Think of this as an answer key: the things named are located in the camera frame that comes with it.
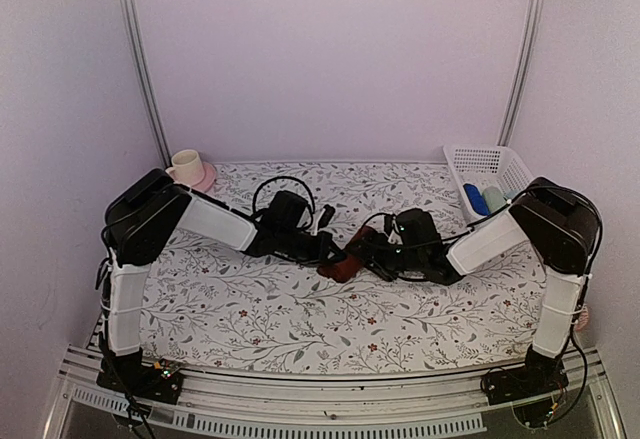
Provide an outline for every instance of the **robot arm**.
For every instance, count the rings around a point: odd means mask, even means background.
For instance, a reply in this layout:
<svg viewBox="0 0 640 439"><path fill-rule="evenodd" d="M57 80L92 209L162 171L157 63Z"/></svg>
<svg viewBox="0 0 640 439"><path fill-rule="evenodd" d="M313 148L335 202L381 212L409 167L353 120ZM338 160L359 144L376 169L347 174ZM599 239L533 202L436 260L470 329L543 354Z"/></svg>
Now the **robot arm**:
<svg viewBox="0 0 640 439"><path fill-rule="evenodd" d="M602 233L593 204L538 178L509 207L449 246L427 212L412 209L394 220L402 245L390 244L385 234L375 233L350 249L387 280L413 271L422 273L424 280L450 285L514 246L531 242L547 278L533 344L525 366L487 374L483 390L495 404L567 385L561 356L582 307L594 245Z"/></svg>
<svg viewBox="0 0 640 439"><path fill-rule="evenodd" d="M259 257L280 254L305 265L331 264L346 255L325 231L310 234L298 225L308 210L305 199L279 191L268 208L250 217L197 191L175 184L155 169L107 209L102 238L109 250L103 279L105 356L98 384L132 395L175 403L181 378L170 371L142 366L140 314L151 264L171 234L181 228ZM326 225L332 208L317 223Z"/></svg>

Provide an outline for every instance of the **wire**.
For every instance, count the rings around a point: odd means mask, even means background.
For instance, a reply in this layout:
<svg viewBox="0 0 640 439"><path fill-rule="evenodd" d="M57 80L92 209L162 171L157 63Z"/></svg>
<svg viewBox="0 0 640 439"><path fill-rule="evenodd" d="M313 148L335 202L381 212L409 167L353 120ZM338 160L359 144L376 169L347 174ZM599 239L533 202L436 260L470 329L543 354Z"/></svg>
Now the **wire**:
<svg viewBox="0 0 640 439"><path fill-rule="evenodd" d="M297 182L304 188L305 192L307 193L307 196L309 196L309 202L311 204L310 212L311 212L311 216L313 216L316 213L316 202L313 199L313 193L311 192L311 189L309 188L306 182L304 182L302 179L298 179L297 177L293 177L293 176L276 176L276 177L272 177L271 179L267 179L262 184L260 184L256 189L256 192L253 193L253 199L251 200L252 213L256 214L258 212L257 203L258 203L258 194L260 194L260 191L262 191L262 189L264 189L266 186L268 186L272 182L282 181L282 180Z"/></svg>
<svg viewBox="0 0 640 439"><path fill-rule="evenodd" d="M376 212L374 215L369 216L367 218L367 220L362 223L362 226L360 226L360 228L362 229L364 226L366 226L371 221L373 221L376 217L380 217L380 216L391 216L391 217L394 217L393 214L389 214L388 212Z"/></svg>
<svg viewBox="0 0 640 439"><path fill-rule="evenodd" d="M175 184L175 183L171 182L171 183L169 183L169 184L165 184L165 185L164 185L160 190L158 190L157 192L154 192L153 194L154 194L154 195L162 194L164 191L166 191L166 190L167 190L167 189L169 189L170 187L174 187L174 186L177 186L177 187L183 187L183 188L185 188L184 186L181 186L181 185L179 185L179 184ZM139 212L140 212L140 210L139 210L139 209L135 209L135 210L131 211L129 214L125 214L124 216L119 217L118 219L116 219L116 220L114 220L114 221L112 221L112 222L108 223L107 225L105 225L105 226L102 228L102 230L100 231L100 239L102 240L102 244L104 244L104 247L107 249L107 256L109 256L109 257L110 257L110 256L111 256L111 253L110 253L110 251L109 251L109 243L108 243L107 238L106 238L106 233L109 231L109 229L111 229L111 228L112 228L113 226L115 226L116 224L120 224L121 222L124 222L124 221L126 221L127 219L131 219L133 216L135 216L135 215L136 215L136 214L138 214Z"/></svg>
<svg viewBox="0 0 640 439"><path fill-rule="evenodd" d="M105 319L105 328L107 330L108 330L108 326L109 326L108 325L108 319ZM153 433L153 429L151 429L151 426L147 422L147 418L145 417L144 411L140 407L140 404L138 404L138 401L136 401L136 398L131 393L131 390L129 389L129 387L124 383L124 381L120 377L120 374L118 374L118 371L117 371L117 369L115 367L115 364L111 360L111 356L109 355L109 353L111 351L109 351L109 348L106 346L107 339L105 338L104 334L102 334L102 333L100 334L100 339L99 339L98 343L99 343L99 346L100 346L100 351L102 352L102 357L104 357L105 361L107 361L107 364L109 364L109 367L111 368L111 372L113 372L113 375L115 376L116 380L120 383L120 385L122 386L122 389L124 389L124 398L129 403L129 407L127 408L127 415L129 416L129 422L130 423L133 422L133 416L131 414L131 411L137 413L138 416L140 416L140 419L142 420L142 424L144 424L144 427L145 427L147 433L149 434L150 439L156 439L156 436ZM135 427L136 426L132 426L130 428L130 430L139 439L145 439L144 436L142 436L135 429Z"/></svg>
<svg viewBox="0 0 640 439"><path fill-rule="evenodd" d="M317 265L317 261L309 261L309 262L303 262L303 261L297 261L296 259L292 259L290 257L285 256L284 254L279 254L277 252L272 252L270 253L273 257L276 257L278 259L281 259L283 261L286 262L290 262L291 264L296 264L298 266L303 266L303 267L310 267L310 266L315 266Z"/></svg>
<svg viewBox="0 0 640 439"><path fill-rule="evenodd" d="M539 185L539 186L527 187L526 189L520 191L513 198L513 201L515 201L517 198L519 198L523 194L526 194L527 192L536 191L536 190L543 190L543 189L544 190L548 190L548 191L560 191L560 192L564 192L566 194L571 194L574 197L577 197L596 216L596 221L598 223L598 237L594 241L594 245L593 245L593 247L591 249L591 253L589 254L589 258L587 260L587 265L585 267L584 274L588 276L591 273L591 267L593 266L593 261L595 260L595 257L598 254L598 251L600 250L600 246L602 245L602 237L603 237L603 233L604 233L604 224L603 224L603 221L602 221L602 216L600 215L600 211L598 210L596 205L587 196L585 196L584 194L582 194L582 193L580 193L578 191L574 191L573 189L569 189L568 187L556 186L556 185Z"/></svg>
<svg viewBox="0 0 640 439"><path fill-rule="evenodd" d="M471 231L465 231L460 234L456 234L455 236L445 237L444 239L434 239L428 242L422 242L420 244L411 244L409 246L405 246L404 244L376 244L374 242L368 241L366 238L362 238L363 242L366 242L368 246L373 247L374 249L380 250L411 250L411 249L420 249L421 247L432 246L434 244L441 244L443 242L455 241L456 239L460 239L461 237L467 236L471 234Z"/></svg>
<svg viewBox="0 0 640 439"><path fill-rule="evenodd" d="M377 267L377 269L376 269L376 268L373 268L373 267L368 267L366 264L365 264L365 266L364 266L364 267L365 267L367 270L369 270L369 271L373 272L373 273L374 273L375 275L377 275L378 277L381 277L381 278L382 278L383 280L385 280L385 281L386 281L386 280L387 280L387 278L388 278L388 279L391 279L391 280L394 280L394 279L400 279L401 281L406 281L406 282L432 282L432 281L430 281L429 279L427 279L426 277L424 277L424 274L423 274L423 276L422 276L422 277L407 277L407 276L396 275L396 273L395 273L395 272L390 271L390 270L389 270L389 269L387 269L386 267L381 266L381 265L380 265L380 263L379 263L379 262L377 262L375 259L373 259L373 258L372 258L372 259L370 259L370 260L371 260L371 262L372 262L372 263ZM381 272L383 272L383 273L385 273L385 274L386 274L386 278L380 274Z"/></svg>
<svg viewBox="0 0 640 439"><path fill-rule="evenodd" d="M571 332L569 334L569 338L571 339L571 344L573 344L573 347L576 348L576 350L580 354L580 357L582 357L582 363L584 365L584 371L582 373L582 385L580 386L580 390L578 391L578 395L573 400L573 402L569 405L569 407L567 407L561 415L551 419L547 423L547 426L555 424L556 422L558 422L558 421L564 419L565 417L567 417L567 415L578 405L578 402L580 402L580 398L582 397L582 394L584 393L584 390L587 387L587 377L589 375L589 362L587 361L586 354L584 353L584 351L582 350L582 348L578 345L578 342L576 341L576 337L575 337L575 334L573 332L573 327L571 328Z"/></svg>
<svg viewBox="0 0 640 439"><path fill-rule="evenodd" d="M107 254L107 257L100 261L100 265L98 266L98 272L96 274L96 291L100 289L100 285L104 282L104 280L111 274L111 255Z"/></svg>

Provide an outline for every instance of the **patterned mat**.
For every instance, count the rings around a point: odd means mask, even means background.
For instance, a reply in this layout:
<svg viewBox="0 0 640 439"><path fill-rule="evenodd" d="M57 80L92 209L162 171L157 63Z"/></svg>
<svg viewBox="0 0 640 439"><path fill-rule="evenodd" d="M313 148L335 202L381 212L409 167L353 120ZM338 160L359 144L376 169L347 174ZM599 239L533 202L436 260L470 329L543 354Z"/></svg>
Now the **patterned mat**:
<svg viewBox="0 0 640 439"><path fill-rule="evenodd" d="M457 190L440 165L227 164L218 167L211 195L250 211L257 186L283 174L309 184L319 208L336 207L327 229L340 246L380 211L429 210L443 237L464 228ZM295 183L278 181L259 205L283 188L304 195ZM523 357L543 291L528 245L450 287L387 283L368 271L338 284L313 269L250 258L176 230L147 281L141 340L150 356L255 371L459 368Z"/></svg>

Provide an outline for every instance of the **white plastic basket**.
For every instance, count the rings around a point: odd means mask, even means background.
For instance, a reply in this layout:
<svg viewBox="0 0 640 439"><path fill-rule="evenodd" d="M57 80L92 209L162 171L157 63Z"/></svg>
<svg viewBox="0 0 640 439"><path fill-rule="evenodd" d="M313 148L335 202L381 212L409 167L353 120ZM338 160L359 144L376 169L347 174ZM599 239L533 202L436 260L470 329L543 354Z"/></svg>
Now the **white plastic basket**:
<svg viewBox="0 0 640 439"><path fill-rule="evenodd" d="M444 146L444 155L458 186L462 212L468 222L482 219L471 207L464 184L473 184L480 193L496 186L503 194L520 192L533 180L533 175L520 156L508 147Z"/></svg>

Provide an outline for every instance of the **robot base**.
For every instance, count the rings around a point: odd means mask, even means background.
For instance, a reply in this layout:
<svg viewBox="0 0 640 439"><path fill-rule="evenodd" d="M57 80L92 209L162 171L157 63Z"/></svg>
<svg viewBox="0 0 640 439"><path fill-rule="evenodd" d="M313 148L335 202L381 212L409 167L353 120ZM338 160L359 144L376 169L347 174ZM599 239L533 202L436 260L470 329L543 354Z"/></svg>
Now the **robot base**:
<svg viewBox="0 0 640 439"><path fill-rule="evenodd" d="M151 401L177 404L184 377L180 373L166 376L165 370L142 365L142 350L128 356L102 359L102 367L96 384L115 392L128 392L133 396Z"/></svg>
<svg viewBox="0 0 640 439"><path fill-rule="evenodd" d="M558 391L569 385L569 379L562 361L557 366L545 372L526 365L489 372L482 378L480 387L492 406Z"/></svg>

